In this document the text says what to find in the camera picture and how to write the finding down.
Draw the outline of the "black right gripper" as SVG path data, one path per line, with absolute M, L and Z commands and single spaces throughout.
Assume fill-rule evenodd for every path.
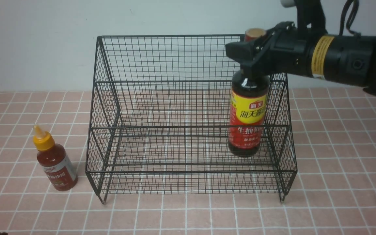
M 246 32 L 244 40 L 225 45 L 226 57 L 240 63 L 244 76 L 258 79 L 274 73 L 312 76 L 315 38 L 298 33 L 293 22 L 281 22 L 265 34 Z

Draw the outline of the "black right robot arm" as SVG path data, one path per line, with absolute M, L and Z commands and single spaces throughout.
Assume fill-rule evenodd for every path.
M 226 56 L 248 78 L 289 73 L 361 87 L 376 97 L 376 36 L 330 35 L 281 22 L 249 42 L 231 42 Z

